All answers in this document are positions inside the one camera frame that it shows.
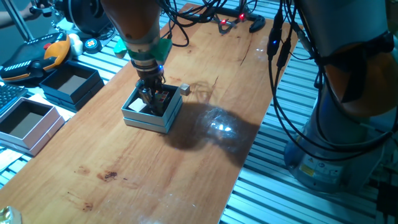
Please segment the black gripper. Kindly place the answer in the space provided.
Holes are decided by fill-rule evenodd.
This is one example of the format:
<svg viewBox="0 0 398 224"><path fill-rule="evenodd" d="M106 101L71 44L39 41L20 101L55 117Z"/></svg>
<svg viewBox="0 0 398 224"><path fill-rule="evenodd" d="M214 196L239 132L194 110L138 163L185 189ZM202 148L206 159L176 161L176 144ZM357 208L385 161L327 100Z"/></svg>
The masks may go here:
<svg viewBox="0 0 398 224"><path fill-rule="evenodd" d="M161 91L167 93L167 87L163 84L164 71L156 68L151 71L137 71L139 80L136 83L136 88L143 102L149 107L152 114L155 114L155 104L152 92Z"/></svg>

